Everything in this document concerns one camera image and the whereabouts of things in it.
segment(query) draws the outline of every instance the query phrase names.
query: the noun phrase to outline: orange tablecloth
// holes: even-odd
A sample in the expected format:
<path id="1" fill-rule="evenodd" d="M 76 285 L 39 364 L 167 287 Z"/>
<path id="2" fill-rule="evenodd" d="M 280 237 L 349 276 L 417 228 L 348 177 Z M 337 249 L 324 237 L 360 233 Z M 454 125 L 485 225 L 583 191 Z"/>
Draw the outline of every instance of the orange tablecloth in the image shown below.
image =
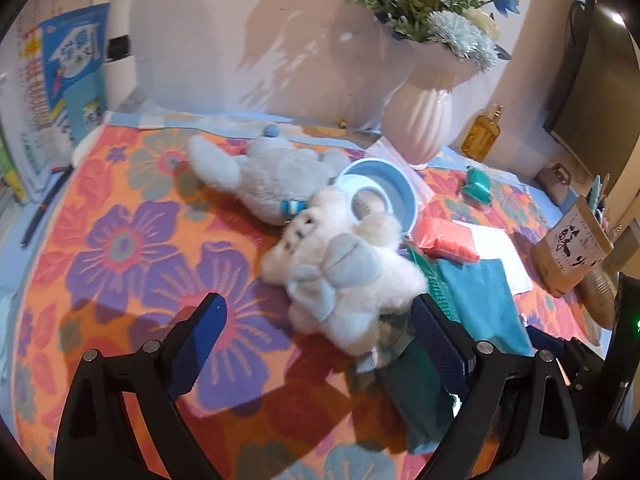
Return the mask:
<path id="1" fill-rule="evenodd" d="M 284 292 L 257 277 L 277 231 L 235 200 L 202 189 L 185 161 L 195 130 L 108 126 L 76 171 L 31 275 L 12 375 L 20 444 L 52 477 L 62 407 L 82 352 L 131 352 L 162 338 L 214 290 L 229 315 L 193 391 L 178 406 L 225 478 L 413 479 L 404 425 L 378 387 L 356 391 L 353 364 L 320 336 L 292 334 Z M 229 153 L 241 139 L 212 136 Z M 361 153 L 349 152 L 352 158 Z M 535 289 L 516 297 L 530 324 L 596 342 L 573 294 L 548 295 L 528 256 L 547 225 L 525 192 L 494 183 L 487 212 L 458 199 L 463 174 L 425 170 L 433 216 L 501 227 Z M 127 407 L 150 468 L 163 472 L 139 409 Z"/>

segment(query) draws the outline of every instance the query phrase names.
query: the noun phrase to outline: plastic bag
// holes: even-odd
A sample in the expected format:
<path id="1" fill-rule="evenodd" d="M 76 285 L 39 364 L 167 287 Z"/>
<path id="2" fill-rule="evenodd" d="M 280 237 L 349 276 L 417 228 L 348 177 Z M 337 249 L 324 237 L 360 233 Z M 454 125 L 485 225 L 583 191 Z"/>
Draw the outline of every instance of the plastic bag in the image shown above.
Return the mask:
<path id="1" fill-rule="evenodd" d="M 448 220 L 420 216 L 412 239 L 431 258 L 446 258 L 461 263 L 480 261 L 471 229 Z"/>
<path id="2" fill-rule="evenodd" d="M 423 179 L 421 179 L 418 173 L 406 163 L 404 158 L 402 158 L 402 155 L 396 151 L 385 137 L 377 140 L 364 153 L 365 156 L 381 158 L 382 160 L 391 162 L 392 164 L 395 164 L 400 171 L 402 171 L 404 176 L 407 177 L 412 186 L 414 186 L 418 203 L 418 212 L 421 212 L 426 205 L 431 202 L 431 199 L 435 196 L 433 190 Z"/>

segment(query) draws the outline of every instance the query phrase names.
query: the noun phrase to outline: white teddy bear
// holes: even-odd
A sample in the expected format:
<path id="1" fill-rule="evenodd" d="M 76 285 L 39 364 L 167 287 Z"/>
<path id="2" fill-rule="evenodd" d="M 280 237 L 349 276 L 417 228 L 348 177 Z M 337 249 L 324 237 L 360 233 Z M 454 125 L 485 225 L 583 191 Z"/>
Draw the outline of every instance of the white teddy bear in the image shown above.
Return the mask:
<path id="1" fill-rule="evenodd" d="M 320 190 L 262 260 L 262 278 L 286 287 L 297 332 L 322 333 L 359 356 L 378 342 L 380 314 L 409 310 L 427 291 L 423 273 L 398 254 L 400 225 L 387 213 L 354 222 L 346 195 Z"/>

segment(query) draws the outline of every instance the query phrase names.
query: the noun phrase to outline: television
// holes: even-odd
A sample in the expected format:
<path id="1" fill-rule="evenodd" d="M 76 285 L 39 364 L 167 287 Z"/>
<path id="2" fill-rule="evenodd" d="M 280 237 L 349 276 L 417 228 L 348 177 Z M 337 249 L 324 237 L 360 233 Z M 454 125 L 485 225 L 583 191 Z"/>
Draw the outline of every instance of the television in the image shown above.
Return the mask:
<path id="1" fill-rule="evenodd" d="M 640 0 L 576 2 L 544 128 L 611 190 L 640 136 Z"/>

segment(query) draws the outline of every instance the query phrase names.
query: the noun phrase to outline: white plush toy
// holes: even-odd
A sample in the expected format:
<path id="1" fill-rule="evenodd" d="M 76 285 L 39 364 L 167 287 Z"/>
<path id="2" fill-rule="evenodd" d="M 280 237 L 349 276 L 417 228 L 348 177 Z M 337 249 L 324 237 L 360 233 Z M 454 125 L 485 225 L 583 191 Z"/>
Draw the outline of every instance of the white plush toy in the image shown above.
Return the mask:
<path id="1" fill-rule="evenodd" d="M 377 343 L 380 314 L 406 312 L 427 291 L 420 269 L 398 255 L 400 225 L 387 213 L 353 221 L 337 187 L 320 190 L 265 254 L 262 278 L 287 288 L 289 319 L 351 356 Z"/>
<path id="2" fill-rule="evenodd" d="M 277 128 L 251 140 L 246 154 L 237 156 L 193 136 L 188 157 L 193 173 L 207 186 L 237 196 L 255 217 L 275 226 L 284 225 L 349 164 L 349 157 L 335 148 L 297 150 L 277 136 Z"/>

